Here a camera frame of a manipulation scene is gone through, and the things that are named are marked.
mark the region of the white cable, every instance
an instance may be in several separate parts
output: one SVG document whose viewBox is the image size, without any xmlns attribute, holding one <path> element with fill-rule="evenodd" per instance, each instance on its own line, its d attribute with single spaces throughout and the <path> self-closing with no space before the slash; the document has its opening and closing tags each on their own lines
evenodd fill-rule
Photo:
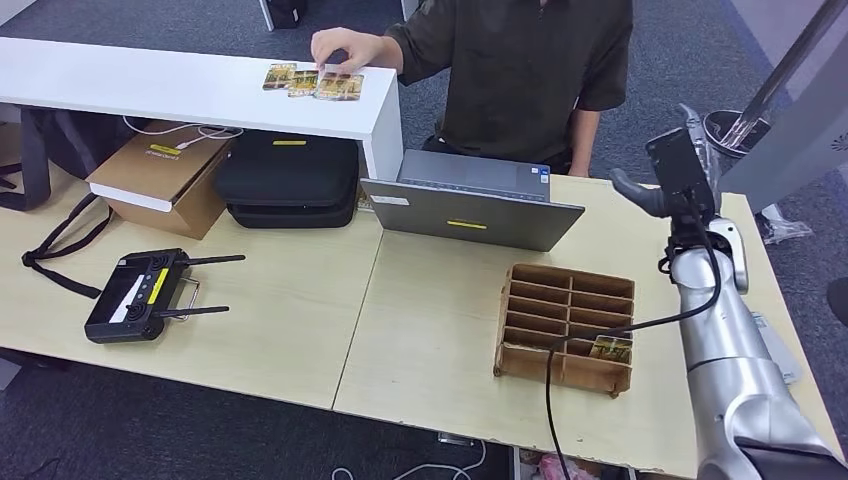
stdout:
<svg viewBox="0 0 848 480">
<path fill-rule="evenodd" d="M 453 465 L 440 465 L 438 463 L 425 463 L 425 464 L 422 464 L 422 465 L 418 465 L 417 467 L 415 467 L 411 470 L 406 471 L 406 473 L 401 474 L 399 477 L 395 477 L 393 480 L 401 480 L 402 478 L 406 478 L 409 475 L 412 475 L 413 473 L 415 473 L 419 470 L 423 470 L 425 468 L 440 468 L 442 470 L 452 470 L 452 471 L 456 472 L 453 475 L 453 480 L 456 480 L 457 478 L 459 478 L 460 475 L 465 477 L 466 480 L 471 480 L 471 475 L 468 475 L 468 472 L 470 470 L 474 470 L 475 468 L 479 467 L 480 465 L 483 465 L 483 462 L 486 461 L 486 442 L 480 440 L 480 445 L 483 446 L 483 455 L 480 457 L 480 461 L 477 462 L 477 463 L 471 464 L 471 465 L 469 465 L 465 468 L 459 468 L 459 467 L 455 467 Z M 330 475 L 330 480 L 336 480 L 336 474 L 337 473 L 346 473 L 348 480 L 354 480 L 353 474 L 350 473 L 350 470 L 348 470 L 344 467 L 339 467 L 339 468 L 333 470 L 333 473 Z"/>
<path fill-rule="evenodd" d="M 169 128 L 168 130 L 162 130 L 161 132 L 148 132 L 146 130 L 141 130 L 140 128 L 136 128 L 135 126 L 133 126 L 130 123 L 129 119 L 127 119 L 127 117 L 125 115 L 122 115 L 121 118 L 124 119 L 124 124 L 126 124 L 126 126 L 130 127 L 130 129 L 133 130 L 134 132 L 141 133 L 142 135 L 152 135 L 152 136 L 167 135 L 169 133 L 174 133 L 177 130 L 182 130 L 184 128 L 197 128 L 197 133 L 200 136 L 195 138 L 194 140 L 189 140 L 188 142 L 183 142 L 183 143 L 177 145 L 176 147 L 174 147 L 177 150 L 186 149 L 190 145 L 197 143 L 201 140 L 207 139 L 207 138 L 212 139 L 212 140 L 229 140 L 231 138 L 236 138 L 239 135 L 241 135 L 242 133 L 244 133 L 243 128 L 221 127 L 221 126 L 218 126 L 218 125 L 207 125 L 205 123 L 184 123 L 184 124 L 178 125 L 174 128 Z M 203 131 L 204 129 L 214 130 L 214 131 L 212 133 L 206 133 L 206 132 Z"/>
</svg>

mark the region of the man's hand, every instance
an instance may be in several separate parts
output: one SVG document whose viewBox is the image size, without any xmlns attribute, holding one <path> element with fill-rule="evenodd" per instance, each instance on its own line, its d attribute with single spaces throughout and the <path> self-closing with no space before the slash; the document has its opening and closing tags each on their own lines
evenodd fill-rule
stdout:
<svg viewBox="0 0 848 480">
<path fill-rule="evenodd" d="M 392 46 L 387 45 L 387 40 L 394 43 L 397 52 L 392 51 Z M 368 33 L 354 32 L 347 28 L 331 28 L 329 30 L 321 30 L 312 35 L 312 57 L 318 65 L 318 69 L 323 69 L 327 58 L 336 50 L 344 50 L 347 52 L 347 61 L 338 66 L 338 73 L 353 73 L 364 65 L 369 63 L 380 64 L 378 66 L 402 68 L 403 54 L 400 47 L 392 39 L 386 37 L 378 37 Z M 395 58 L 392 54 L 399 54 L 400 65 L 391 64 Z M 387 57 L 386 60 L 390 64 L 381 64 L 387 62 L 375 62 L 381 57 Z"/>
</svg>

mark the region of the black case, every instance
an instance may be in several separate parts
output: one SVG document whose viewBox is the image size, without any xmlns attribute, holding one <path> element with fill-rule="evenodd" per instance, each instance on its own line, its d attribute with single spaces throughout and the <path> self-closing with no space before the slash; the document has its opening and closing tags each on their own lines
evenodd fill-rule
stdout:
<svg viewBox="0 0 848 480">
<path fill-rule="evenodd" d="M 247 228 L 343 227 L 358 186 L 355 141 L 260 130 L 238 138 L 215 178 L 227 210 Z"/>
<path fill-rule="evenodd" d="M 306 15 L 307 0 L 263 0 L 268 4 L 274 28 L 296 28 Z"/>
</svg>

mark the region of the light wood tabletop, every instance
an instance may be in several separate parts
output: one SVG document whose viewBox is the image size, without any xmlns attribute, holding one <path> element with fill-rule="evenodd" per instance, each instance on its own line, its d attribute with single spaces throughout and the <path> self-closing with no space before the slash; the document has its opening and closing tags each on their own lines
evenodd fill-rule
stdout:
<svg viewBox="0 0 848 480">
<path fill-rule="evenodd" d="M 552 176 L 552 200 L 586 213 L 548 254 L 385 232 L 335 411 L 521 447 L 552 450 L 544 385 L 492 374 L 500 290 L 516 262 L 636 282 L 635 321 L 678 312 L 657 271 L 669 228 L 609 182 Z M 803 369 L 791 387 L 825 441 L 839 450 L 744 197 L 726 195 L 748 253 L 744 298 L 781 334 Z M 631 389 L 617 399 L 554 387 L 563 451 L 606 463 L 694 477 L 696 440 L 677 325 L 635 332 Z"/>
<path fill-rule="evenodd" d="M 88 247 L 42 266 L 102 288 L 131 252 L 179 247 L 247 260 L 192 269 L 198 305 L 229 312 L 171 323 L 153 342 L 97 345 L 83 331 L 94 301 L 21 265 L 88 190 L 58 169 L 52 176 L 48 205 L 0 209 L 0 347 L 330 408 L 382 233 L 373 214 L 339 229 L 248 231 L 224 212 L 202 241 L 116 218 Z M 103 218 L 105 203 L 95 205 L 71 238 Z"/>
</svg>

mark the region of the dark green shirt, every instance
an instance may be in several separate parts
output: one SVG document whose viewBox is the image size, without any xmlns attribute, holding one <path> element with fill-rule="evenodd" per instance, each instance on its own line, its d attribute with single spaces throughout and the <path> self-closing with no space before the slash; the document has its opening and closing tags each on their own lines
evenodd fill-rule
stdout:
<svg viewBox="0 0 848 480">
<path fill-rule="evenodd" d="M 425 0 L 389 28 L 404 85 L 451 67 L 437 134 L 470 155 L 540 162 L 568 146 L 575 106 L 624 102 L 631 0 Z"/>
</svg>

